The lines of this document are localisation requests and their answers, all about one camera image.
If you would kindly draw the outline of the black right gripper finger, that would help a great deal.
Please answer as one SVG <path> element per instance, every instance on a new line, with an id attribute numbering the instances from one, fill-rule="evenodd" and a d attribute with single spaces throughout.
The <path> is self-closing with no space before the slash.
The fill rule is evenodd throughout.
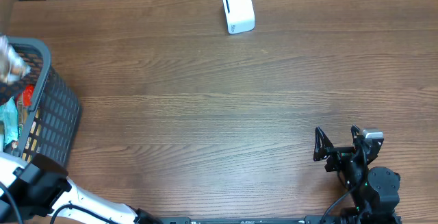
<path id="1" fill-rule="evenodd" d="M 329 140 L 328 136 L 323 132 L 322 128 L 316 127 L 313 160 L 320 161 L 327 159 L 332 148 L 333 144 Z"/>
<path id="2" fill-rule="evenodd" d="M 353 125 L 350 128 L 352 134 L 352 143 L 354 147 L 362 147 L 363 145 L 363 136 L 361 135 L 361 130 L 358 126 Z"/>

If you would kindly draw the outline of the orange spaghetti packet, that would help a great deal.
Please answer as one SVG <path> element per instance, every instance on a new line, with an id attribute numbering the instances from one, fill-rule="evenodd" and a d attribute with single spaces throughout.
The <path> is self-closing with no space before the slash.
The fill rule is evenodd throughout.
<path id="1" fill-rule="evenodd" d="M 32 105 L 32 96 L 34 93 L 34 85 L 27 85 L 25 89 L 19 93 L 15 98 L 16 106 L 22 106 L 23 108 L 29 108 Z"/>

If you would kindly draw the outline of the teal snack packet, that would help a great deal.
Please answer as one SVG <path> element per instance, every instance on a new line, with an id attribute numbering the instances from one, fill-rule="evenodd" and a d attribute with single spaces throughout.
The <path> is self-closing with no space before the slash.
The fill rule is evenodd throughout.
<path id="1" fill-rule="evenodd" d="M 18 110 L 11 97 L 6 103 L 1 106 L 1 122 L 4 126 L 3 146 L 18 140 Z"/>

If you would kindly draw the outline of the cream brown nut bag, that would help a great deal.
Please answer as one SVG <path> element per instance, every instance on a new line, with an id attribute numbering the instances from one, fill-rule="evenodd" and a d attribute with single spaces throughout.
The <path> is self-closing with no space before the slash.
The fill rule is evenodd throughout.
<path id="1" fill-rule="evenodd" d="M 1 36 L 1 83 L 12 85 L 31 72 L 31 67 L 17 54 L 6 36 Z"/>

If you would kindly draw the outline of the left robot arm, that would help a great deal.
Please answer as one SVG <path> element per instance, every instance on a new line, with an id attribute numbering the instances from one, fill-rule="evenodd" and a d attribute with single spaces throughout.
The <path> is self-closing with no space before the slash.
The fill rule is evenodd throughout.
<path id="1" fill-rule="evenodd" d="M 80 223 L 144 223 L 161 221 L 141 209 L 114 203 L 76 185 L 67 170 L 36 154 L 31 162 L 1 153 L 1 222 L 23 223 L 35 216 L 64 217 Z"/>

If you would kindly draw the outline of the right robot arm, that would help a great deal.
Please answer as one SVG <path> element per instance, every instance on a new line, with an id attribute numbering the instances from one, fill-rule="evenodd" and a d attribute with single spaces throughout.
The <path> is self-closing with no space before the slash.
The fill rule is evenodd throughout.
<path id="1" fill-rule="evenodd" d="M 313 160 L 324 160 L 326 172 L 337 173 L 347 190 L 315 218 L 318 223 L 401 223 L 395 212 L 401 176 L 387 167 L 369 167 L 381 150 L 383 132 L 356 125 L 350 132 L 352 146 L 335 147 L 321 127 L 315 128 Z"/>

